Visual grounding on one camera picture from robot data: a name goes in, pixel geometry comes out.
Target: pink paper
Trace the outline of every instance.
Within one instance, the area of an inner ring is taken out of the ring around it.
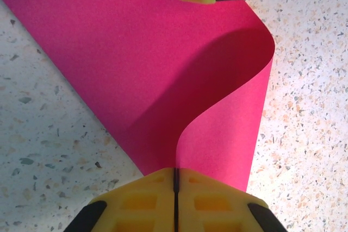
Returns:
[[[246,189],[274,42],[244,1],[4,1],[143,174]]]

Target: curved paper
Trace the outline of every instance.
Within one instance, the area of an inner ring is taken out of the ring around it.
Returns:
[[[244,1],[4,1],[143,174],[246,189],[274,42]]]

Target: speckled floor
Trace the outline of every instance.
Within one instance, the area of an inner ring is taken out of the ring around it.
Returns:
[[[277,49],[248,192],[289,231],[348,231],[348,0],[248,0]],[[0,231],[63,231],[141,176],[0,3]]]

